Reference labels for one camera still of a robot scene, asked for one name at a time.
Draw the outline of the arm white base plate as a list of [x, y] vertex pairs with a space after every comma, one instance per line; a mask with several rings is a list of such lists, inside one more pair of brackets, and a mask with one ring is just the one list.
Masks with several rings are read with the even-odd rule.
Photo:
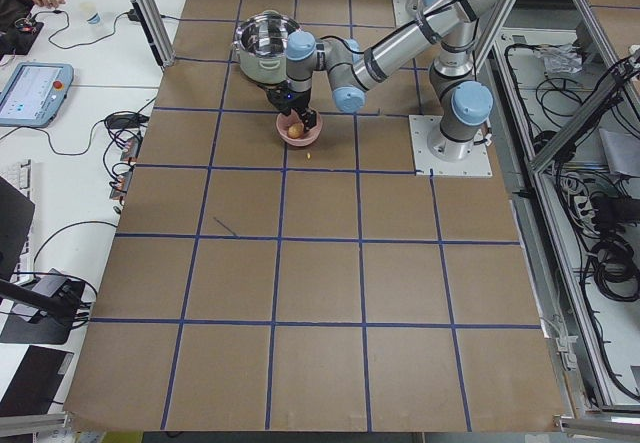
[[422, 0], [392, 0], [395, 27], [414, 22], [419, 15]]
[[441, 132], [438, 115], [410, 115], [415, 173], [421, 176], [491, 178], [487, 144], [480, 127], [473, 139], [454, 142]]

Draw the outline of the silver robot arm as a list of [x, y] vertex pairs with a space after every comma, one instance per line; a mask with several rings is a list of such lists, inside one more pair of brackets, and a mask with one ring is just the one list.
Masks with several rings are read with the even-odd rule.
[[352, 40], [332, 35], [317, 38], [298, 30], [288, 37], [285, 80], [268, 89], [267, 98], [281, 114], [295, 115], [310, 129], [317, 123], [317, 113], [310, 107], [314, 73], [326, 73], [341, 112], [356, 113], [364, 106], [367, 91], [437, 45], [440, 51], [430, 68], [430, 82], [443, 116], [430, 131], [427, 146], [440, 160], [461, 161], [470, 153], [493, 106], [489, 89], [471, 75], [475, 25], [500, 1], [409, 0], [411, 19], [365, 50]]

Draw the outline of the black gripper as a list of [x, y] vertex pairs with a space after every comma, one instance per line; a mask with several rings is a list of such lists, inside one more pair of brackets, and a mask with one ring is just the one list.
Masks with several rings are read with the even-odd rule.
[[295, 112], [301, 115], [304, 136], [316, 136], [319, 133], [320, 117], [315, 109], [309, 107], [309, 90], [296, 92], [288, 85], [279, 85], [267, 88], [265, 93], [269, 103], [282, 114], [283, 119], [295, 119]]

